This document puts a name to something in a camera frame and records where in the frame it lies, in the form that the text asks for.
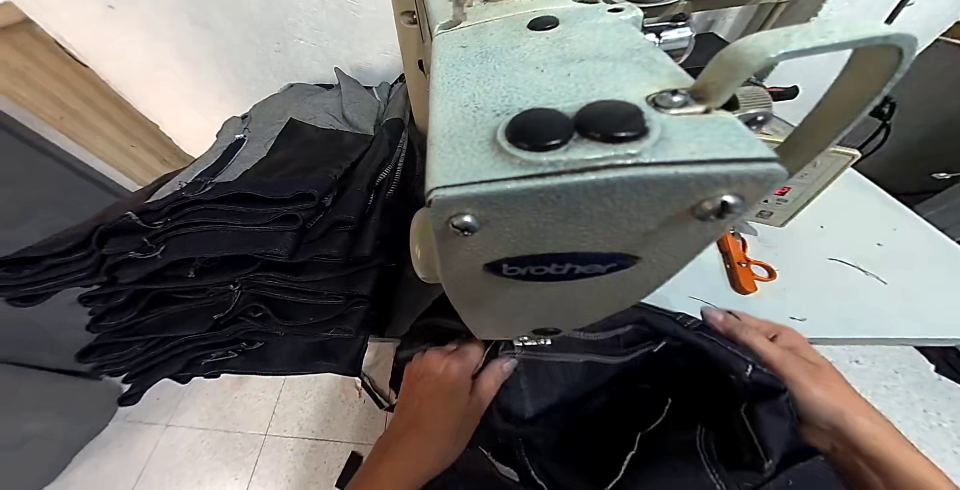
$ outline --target left hand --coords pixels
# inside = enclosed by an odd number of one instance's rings
[[[403,374],[390,427],[349,490],[412,490],[453,464],[517,366],[500,358],[477,373],[483,359],[483,344],[476,340],[418,353]]]

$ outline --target stack of jeans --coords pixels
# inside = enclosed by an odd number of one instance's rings
[[[402,397],[413,353],[469,336],[440,298],[403,338],[390,386]],[[516,369],[426,489],[843,488],[800,439],[786,386],[689,315],[639,304],[549,346],[487,345],[501,356]]]
[[[270,96],[138,204],[0,260],[0,297],[93,287],[78,300],[97,337],[77,359],[123,376],[121,405],[163,378],[358,375],[409,260],[424,162],[405,85],[338,78]]]

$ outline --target orange thread snips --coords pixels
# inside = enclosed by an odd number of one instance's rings
[[[757,292],[757,282],[777,279],[777,270],[763,261],[747,256],[747,241],[739,233],[727,233],[717,241],[720,255],[726,267],[729,285],[740,295]],[[754,267],[761,268],[767,275],[757,274]]]

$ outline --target fingernail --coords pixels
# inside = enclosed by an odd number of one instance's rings
[[[716,308],[711,308],[709,306],[704,306],[700,308],[700,315],[703,316],[703,320],[713,326],[720,326],[723,324],[723,320],[726,318],[726,315]]]
[[[509,377],[510,374],[513,373],[514,370],[517,369],[517,364],[518,364],[519,362],[520,362],[520,361],[517,361],[515,358],[508,358],[508,359],[504,360],[504,361],[503,361],[503,373],[505,373],[505,374]]]

